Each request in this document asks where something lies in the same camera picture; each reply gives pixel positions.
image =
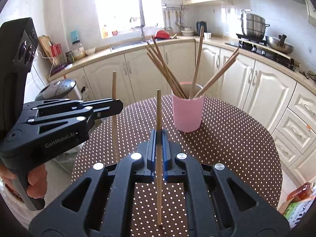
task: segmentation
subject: polka dot tablecloth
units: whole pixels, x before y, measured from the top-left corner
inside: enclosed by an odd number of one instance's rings
[[[156,98],[132,104],[118,115],[118,148],[121,158],[148,141],[156,126]],[[162,98],[162,127],[169,140],[200,163],[221,162],[233,170],[274,208],[282,187],[281,164],[269,132],[252,117],[228,103],[205,98],[200,128],[179,132],[173,125],[171,96]],[[78,179],[96,162],[115,163],[112,152],[111,119],[102,123],[77,156],[72,179]],[[183,184],[162,189],[162,227],[157,226],[157,192],[154,183],[137,183],[134,193],[131,236],[187,236]]]

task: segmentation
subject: orange bottle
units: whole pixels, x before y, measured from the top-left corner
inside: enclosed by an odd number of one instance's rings
[[[286,201],[292,199],[295,196],[298,196],[300,200],[306,199],[312,194],[315,184],[316,183],[304,183],[301,187],[297,188],[295,191],[292,191],[286,198]]]

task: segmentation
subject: finger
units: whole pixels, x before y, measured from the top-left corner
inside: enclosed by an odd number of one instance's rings
[[[44,198],[44,195],[47,192],[47,181],[42,179],[38,181],[35,185],[29,185],[27,188],[27,195],[34,199]]]
[[[15,179],[16,175],[11,173],[10,170],[5,165],[0,165],[0,175],[8,179]]]
[[[35,185],[39,180],[43,180],[47,178],[47,171],[45,168],[45,164],[42,164],[38,166],[37,168],[33,169],[32,171],[29,172],[28,174],[28,182],[30,185]]]
[[[6,178],[5,176],[2,176],[1,178],[2,178],[2,180],[3,180],[15,193],[18,193],[18,192],[16,191],[15,186],[14,186],[14,184],[12,183],[11,179]]]

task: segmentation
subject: wooden chopstick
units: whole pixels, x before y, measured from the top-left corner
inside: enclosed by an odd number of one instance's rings
[[[148,50],[148,57],[151,59],[151,61],[155,64],[155,66],[157,67],[157,69],[160,71],[160,73],[164,76],[164,78],[167,80],[168,84],[170,85],[173,93],[178,96],[181,97],[180,93],[178,92],[178,90],[173,86],[173,83],[171,81],[171,79],[168,77],[168,75],[166,74],[165,70],[163,69],[161,63],[159,62],[159,60],[154,56],[154,54],[152,53],[152,51],[146,47]]]
[[[202,53],[203,34],[204,34],[204,26],[201,26],[200,42],[198,44],[198,52],[197,52],[198,54],[197,54],[197,60],[196,60],[196,64],[195,64],[194,76],[193,76],[193,81],[192,81],[192,85],[191,85],[189,99],[192,99],[192,97],[193,97],[193,92],[195,90],[195,85],[196,85],[197,78],[198,78],[198,70],[200,67],[200,60],[201,60],[201,53]]]
[[[176,89],[178,90],[178,92],[179,92],[179,93],[181,94],[181,96],[182,96],[181,98],[187,99],[188,97],[186,96],[185,92],[183,91],[183,89],[182,89],[182,87],[181,87],[179,81],[176,79],[176,77],[173,75],[173,73],[172,73],[171,70],[168,68],[167,64],[165,63],[165,61],[164,61],[164,59],[163,59],[163,57],[162,57],[162,54],[161,54],[161,52],[160,52],[160,50],[159,50],[159,48],[158,48],[158,45],[157,45],[157,43],[156,43],[155,37],[154,37],[154,36],[151,36],[151,38],[153,39],[154,45],[155,45],[156,50],[157,50],[157,55],[158,55],[157,57],[158,57],[159,60],[161,61],[161,63],[162,63],[162,65],[163,65],[164,69],[168,71],[171,80],[172,80],[173,83],[176,85]]]
[[[113,71],[113,78],[112,78],[112,99],[116,100],[116,72],[115,71]],[[116,162],[119,162],[118,126],[117,126],[116,115],[112,116],[112,146],[113,146],[113,155],[115,156]]]
[[[229,67],[236,61],[238,55],[239,48],[235,50],[225,65],[206,83],[206,85],[200,91],[198,91],[198,93],[193,98],[202,96],[226,72],[226,70],[229,69]]]
[[[158,211],[158,225],[162,224],[162,104],[161,104],[161,90],[157,90],[157,113],[156,113],[156,176],[157,176],[157,211]]]

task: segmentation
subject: pot lid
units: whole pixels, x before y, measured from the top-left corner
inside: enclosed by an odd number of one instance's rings
[[[50,83],[37,95],[35,101],[62,99],[69,94],[76,86],[76,81],[72,79],[63,79]]]

